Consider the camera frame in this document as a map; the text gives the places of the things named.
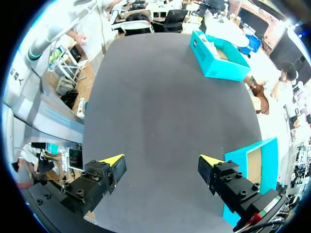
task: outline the blue box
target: blue box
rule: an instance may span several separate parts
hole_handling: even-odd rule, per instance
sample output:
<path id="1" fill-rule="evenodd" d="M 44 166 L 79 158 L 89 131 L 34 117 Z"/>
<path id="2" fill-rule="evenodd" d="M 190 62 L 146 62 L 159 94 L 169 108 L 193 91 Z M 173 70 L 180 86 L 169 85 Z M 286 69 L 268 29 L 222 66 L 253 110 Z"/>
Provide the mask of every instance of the blue box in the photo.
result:
<path id="1" fill-rule="evenodd" d="M 260 181 L 254 181 L 250 177 L 250 170 L 254 170 L 254 166 L 250 168 L 250 154 L 260 150 L 261 163 L 257 163 L 257 169 L 261 170 Z M 239 171 L 243 173 L 243 176 L 249 180 L 260 183 L 260 191 L 262 195 L 266 194 L 270 189 L 276 189 L 277 173 L 278 173 L 278 148 L 277 138 L 269 138 L 260 142 L 257 142 L 248 147 L 235 150 L 225 154 L 225 161 L 232 160 L 234 163 L 240 166 Z M 223 219 L 230 223 L 232 226 L 236 226 L 240 220 L 238 214 L 233 214 L 229 208 L 224 205 Z"/>
<path id="2" fill-rule="evenodd" d="M 205 35 L 209 42 L 214 42 L 217 49 L 223 51 L 228 61 L 215 59 L 214 55 L 204 44 L 201 31 L 193 31 L 190 46 L 199 62 L 203 75 L 209 78 L 242 81 L 250 71 L 250 66 L 241 53 L 230 42 Z"/>

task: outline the screw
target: screw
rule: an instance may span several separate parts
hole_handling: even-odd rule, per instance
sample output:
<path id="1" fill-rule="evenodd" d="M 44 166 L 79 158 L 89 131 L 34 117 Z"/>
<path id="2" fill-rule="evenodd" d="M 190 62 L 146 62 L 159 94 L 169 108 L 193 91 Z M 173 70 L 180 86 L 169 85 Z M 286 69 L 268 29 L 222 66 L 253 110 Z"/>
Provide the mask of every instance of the screw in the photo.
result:
<path id="1" fill-rule="evenodd" d="M 65 188 L 68 188 L 68 187 L 70 187 L 70 183 L 68 183 L 68 182 L 65 182 L 65 183 L 64 183 L 64 187 L 65 187 Z"/>
<path id="2" fill-rule="evenodd" d="M 85 196 L 85 193 L 84 193 L 84 191 L 82 190 L 82 189 L 78 189 L 77 191 L 76 191 L 76 194 L 79 196 L 79 197 L 84 197 Z"/>
<path id="3" fill-rule="evenodd" d="M 247 194 L 247 192 L 245 190 L 243 190 L 243 189 L 239 192 L 239 195 L 242 198 L 244 198 L 246 196 L 246 194 Z"/>
<path id="4" fill-rule="evenodd" d="M 228 182 L 230 182 L 230 181 L 231 181 L 231 176 L 226 176 L 226 177 L 225 177 L 225 182 L 228 183 Z"/>
<path id="5" fill-rule="evenodd" d="M 259 187 L 260 187 L 260 183 L 254 183 L 252 189 L 253 189 L 254 191 L 257 191 L 257 190 L 259 189 Z"/>
<path id="6" fill-rule="evenodd" d="M 96 176 L 96 175 L 92 176 L 92 179 L 95 180 L 95 181 L 99 181 L 99 177 Z"/>
<path id="7" fill-rule="evenodd" d="M 45 198 L 45 199 L 51 198 L 51 194 L 50 194 L 50 193 L 45 193 L 45 194 L 44 194 L 44 198 Z"/>
<path id="8" fill-rule="evenodd" d="M 37 205 L 42 205 L 42 203 L 43 203 L 42 199 L 37 199 L 37 200 L 35 200 L 35 202 L 37 203 Z"/>
<path id="9" fill-rule="evenodd" d="M 242 172 L 238 172 L 237 175 L 236 175 L 236 178 L 239 179 L 239 178 L 241 178 L 242 176 L 243 176 L 243 173 L 242 173 Z"/>

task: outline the gray table surface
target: gray table surface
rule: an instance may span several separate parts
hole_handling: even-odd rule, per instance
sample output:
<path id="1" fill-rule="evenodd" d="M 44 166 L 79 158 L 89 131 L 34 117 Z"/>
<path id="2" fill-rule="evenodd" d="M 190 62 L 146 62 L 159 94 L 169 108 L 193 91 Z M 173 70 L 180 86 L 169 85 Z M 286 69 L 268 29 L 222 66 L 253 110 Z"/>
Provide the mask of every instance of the gray table surface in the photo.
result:
<path id="1" fill-rule="evenodd" d="M 115 40 L 86 111 L 84 164 L 125 154 L 127 172 L 95 209 L 117 232 L 232 232 L 197 171 L 199 155 L 261 140 L 243 83 L 205 78 L 190 36 L 141 34 Z"/>

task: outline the wall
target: wall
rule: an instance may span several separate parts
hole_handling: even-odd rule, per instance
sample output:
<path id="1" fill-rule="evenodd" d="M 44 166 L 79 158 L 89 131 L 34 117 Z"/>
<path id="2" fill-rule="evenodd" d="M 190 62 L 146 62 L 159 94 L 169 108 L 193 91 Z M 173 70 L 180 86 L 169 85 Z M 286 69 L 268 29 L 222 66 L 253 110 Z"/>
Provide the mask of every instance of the wall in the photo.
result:
<path id="1" fill-rule="evenodd" d="M 271 47 L 274 48 L 279 39 L 282 37 L 283 32 L 285 30 L 282 23 L 279 23 L 279 20 L 269 14 L 268 12 L 260 9 L 259 7 L 255 6 L 248 0 L 229 0 L 231 3 L 230 7 L 230 13 L 235 13 L 238 15 L 240 8 L 244 8 L 245 10 L 248 10 L 249 12 L 257 15 L 261 19 L 265 20 L 269 27 L 265 33 L 265 36 L 267 39 L 265 39 L 265 42 Z"/>

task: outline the black chair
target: black chair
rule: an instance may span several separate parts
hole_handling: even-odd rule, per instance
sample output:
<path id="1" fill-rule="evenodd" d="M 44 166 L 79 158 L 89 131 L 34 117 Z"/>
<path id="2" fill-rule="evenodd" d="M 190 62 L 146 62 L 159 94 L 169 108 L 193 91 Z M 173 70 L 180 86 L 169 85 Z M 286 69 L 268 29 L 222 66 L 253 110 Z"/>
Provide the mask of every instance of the black chair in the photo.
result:
<path id="1" fill-rule="evenodd" d="M 180 33 L 183 31 L 182 24 L 184 22 L 187 10 L 170 10 L 163 23 L 153 22 L 156 33 Z"/>

